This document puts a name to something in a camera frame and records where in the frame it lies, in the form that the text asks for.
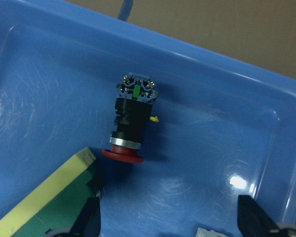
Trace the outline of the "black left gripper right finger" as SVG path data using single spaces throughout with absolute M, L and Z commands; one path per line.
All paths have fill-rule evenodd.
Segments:
M 280 228 L 249 195 L 239 195 L 237 226 L 243 237 L 279 237 Z

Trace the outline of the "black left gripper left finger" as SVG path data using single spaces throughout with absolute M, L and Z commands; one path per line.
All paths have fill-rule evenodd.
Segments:
M 98 237 L 101 231 L 100 200 L 98 197 L 90 197 L 83 206 L 74 225 L 70 237 Z

